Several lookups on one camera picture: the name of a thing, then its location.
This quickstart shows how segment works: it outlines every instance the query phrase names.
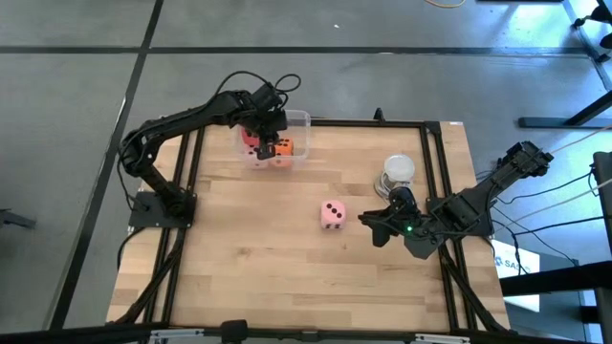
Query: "orange die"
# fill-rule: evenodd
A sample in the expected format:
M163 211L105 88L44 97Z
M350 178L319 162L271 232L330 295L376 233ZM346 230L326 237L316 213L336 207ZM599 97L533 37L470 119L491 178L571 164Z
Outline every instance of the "orange die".
M275 167L291 167L292 161L290 159L279 159L278 157L290 157L294 154L293 143L289 142L285 144L277 144L274 147L276 157L270 158L270 163Z
M280 148L281 150L289 148L291 151L291 155L294 154L294 141L291 139L280 139L276 144L276 149Z

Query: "clear plastic bin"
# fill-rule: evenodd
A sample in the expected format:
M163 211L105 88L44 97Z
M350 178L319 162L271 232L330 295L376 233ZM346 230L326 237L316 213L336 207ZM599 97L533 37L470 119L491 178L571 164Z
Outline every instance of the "clear plastic bin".
M281 144L285 142L283 140L293 141L292 155L277 155L264 161L258 160L253 152L256 144L250 144L253 142L250 142L248 138L243 138L244 128L239 125L234 127L236 151L247 168L296 169L304 164L310 148L310 115L300 110L285 110L285 114L287 115L287 130L278 132L278 136L281 138Z

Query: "wire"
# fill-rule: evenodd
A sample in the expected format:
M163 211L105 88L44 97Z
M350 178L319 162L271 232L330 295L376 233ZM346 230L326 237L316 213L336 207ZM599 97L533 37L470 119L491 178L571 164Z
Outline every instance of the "wire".
M522 229L524 229L524 230L530 231L530 229L529 229L529 228L527 228L526 226L523 226L523 225L521 225L521 224L517 224L517 223L516 223L516 222L515 222L513 219L511 219L511 218L510 218L508 215L506 215L506 214L505 214L503 211L499 210L499 209L498 209L496 206L494 206L494 207L493 207L493 209L497 210L497 212L499 212L499 213L500 213L500 214L501 214L503 217L505 217L506 219L508 219L508 220L512 221L512 222L513 222L513 224L515 224L515 225L517 225L517 226L521 227L521 228L522 228ZM542 239L541 239L539 236L537 236L537 234L535 234L535 233L532 233L532 234L534 234L534 236L535 236L535 237L536 237L536 238L539 240L539 242L540 242L540 243L542 243L542 244L543 244L545 247L547 247L547 248L549 248L549 249L553 250L554 252L556 252L556 253L558 253L558 254L562 255L563 257L567 258L567 260L569 260L570 262L572 262L572 264L573 264L575 267L577 267L577 266L578 266L578 264L576 264L575 259L570 258L570 257L569 257L567 254L563 253L562 251L560 251L560 250L558 250L558 249L556 249L556 248L554 248L554 247L552 247L552 246L550 246L550 245L546 244L546 243L545 243L545 242L544 242L544 241L543 241L543 240L542 240Z
M591 177L593 177L593 171L595 171L595 168L591 168L591 172L589 173L589 178L586 180L586 182L589 183L589 188L591 189L591 193L593 193L593 196L599 197L600 194L596 194L595 191L593 191L593 185L591 185Z
M565 183L565 184L563 184L563 185L559 185L559 186L557 186L557 187L553 187L553 188L550 188L550 189L548 189L548 190L544 190L544 191L536 192L536 193L534 193L534 194L529 194L529 195L521 195L521 196L516 196L516 197L514 197L513 199L511 199L509 202L506 202L506 201L502 200L502 199L501 199L501 198L499 198L499 197L497 197L497 200L499 200L499 202L501 202L501 203L503 203L503 204L512 204L512 202L516 201L517 199L521 199L521 198L529 198L529 197L533 197L533 196L539 196L539 195L543 195L543 194L545 194L545 193L547 193L547 192L551 192L551 191L559 190L559 189L561 189L562 187L565 187L565 186L567 186L567 185L569 185L569 184L571 184L571 183L574 183L574 182L577 182L577 181L579 181L579 180L581 180L581 179L584 179L584 178L589 177L589 176L591 175L591 173L592 173L592 172L589 172L589 173L587 173L587 174L585 174L585 175L583 175L583 176L577 177L577 178L575 178L575 179L573 179L573 180L571 180L571 181L569 181L569 182L567 182L567 183Z
M569 143L567 143L566 145L563 145L563 146L561 146L561 147L559 147L559 148L555 149L554 151L550 152L550 154L555 154L556 152L558 152L558 151L560 151L560 150L562 150L562 149L565 149L565 148L567 148L567 147L569 147L569 146L571 146L571 145L574 145L574 144L576 144L576 143L578 143L578 142L584 141L584 140L586 140L586 139L588 139L588 138L592 137L593 135L598 134L598 133L600 133L600 132L602 132L602 131L604 131L604 130L608 130L608 129L610 129L610 128L612 128L612 125L608 125L608 126L606 126L606 127L603 127L602 129L596 130L596 131L594 131L593 133L591 133L591 134L589 134L589 135L585 136L584 138L582 138L582 139L580 139L580 140L575 140L575 141L573 141L573 142L569 142Z
M542 227L536 228L536 229L527 229L524 232L516 233L516 235L523 235L523 234L528 234L528 233L536 233L536 232L539 232L540 230L554 228L554 227L558 227L558 226L567 226L567 225L581 224L581 223L585 223L585 222L596 221L596 220L603 220L603 219L611 219L611 218L612 218L612 216L596 216L596 217L592 217L592 218L580 219L580 220L575 220L575 221L568 221L568 222L554 224L554 225L542 226Z
M278 84L282 80L286 79L287 77L294 77L297 80L297 84L293 88L290 88L290 89L287 89L287 90L279 89L278 88ZM299 75L296 75L296 74L287 74L287 75L283 75L280 79L278 79L276 81L276 83L274 84L274 88L276 89L277 92L289 93L289 92L297 90L297 88L299 88L299 86L301 86L301 84L302 84L302 78L299 77Z
M143 229L144 229L144 227L136 227L136 228L134 228L134 231L131 232L130 235L128 235L121 242L121 245L119 246L119 251L117 252L117 270L119 270L119 268L121 267L121 257L123 256L123 248L125 247L125 244L127 244L127 242L129 242L130 239L135 237L138 233L142 232Z
M435 7L441 8L441 9L456 9L456 8L458 8L458 7L462 6L463 4L465 4L465 3L466 3L466 0L461 0L461 2L460 2L460 3L458 3L458 4L452 4L452 5L447 5L447 4L438 4L438 3L433 2L433 1L431 1L431 0L425 0L425 1L426 1L427 3L429 3L429 4L433 5L433 6L435 6Z
M542 211L545 211L545 210L548 210L548 209L552 209L552 208L554 208L554 207L556 207L556 206L559 206L559 205L562 205L562 204L566 204L566 203L572 202L572 201L574 201L575 199L578 199L578 198L580 198L580 197L582 197L582 196L584 196L584 195L586 195L586 194L590 193L591 191L595 191L595 190L597 190L597 189L599 189L599 188L602 188L602 187L604 187L604 186L608 185L609 183L612 183L612 178L611 178L611 179L609 179L609 180L607 180L607 181L605 181L605 182L603 182L603 183L601 183L601 184L599 184L599 185L597 185L597 186L595 186L594 188L589 189L588 191L582 192L581 194L578 194L578 195L576 195L576 196L574 196L574 197L572 197L572 198L569 198L569 199L567 199L567 200L565 200L565 201L561 201L561 202L558 202L558 203L556 203L556 204L552 204L552 205L545 206L545 207L543 207L543 208L541 208L541 209L539 209L539 210L532 211L532 212L530 212L530 213L529 213L529 214L527 214L527 215L521 216L521 217L519 217L518 219L514 220L514 224L516 224L518 221L521 221L521 220L527 219L528 217L534 216L534 215L536 215L536 214L538 214L538 213L540 213L540 212L542 212Z

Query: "pink die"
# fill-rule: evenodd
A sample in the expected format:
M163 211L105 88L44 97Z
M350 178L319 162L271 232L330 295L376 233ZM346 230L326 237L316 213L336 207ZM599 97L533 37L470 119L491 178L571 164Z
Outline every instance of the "pink die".
M247 145L259 145L259 138L257 137L257 135L248 131L242 126L240 127L240 137L242 138L242 141Z
M268 160L261 161L257 158L257 152L255 151L257 146L245 145L245 165L250 169L262 169L268 167Z
M330 200L321 204L321 227L325 229L344 228L346 208L340 201Z

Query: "plastic container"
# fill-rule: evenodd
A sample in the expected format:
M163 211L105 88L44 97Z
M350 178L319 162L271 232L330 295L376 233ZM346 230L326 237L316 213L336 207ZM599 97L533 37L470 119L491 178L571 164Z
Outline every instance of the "plastic container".
M374 181L376 193L384 200L389 197L389 192L400 186L408 186L414 179L414 162L404 154L395 154L384 161L384 170Z
M234 127L234 142L236 152L245 166L250 169L296 169L306 162L310 149L310 115L300 110L285 110L287 130L278 132L282 140L293 141L293 154L281 155L260 161L252 152L252 145L245 143L243 128Z

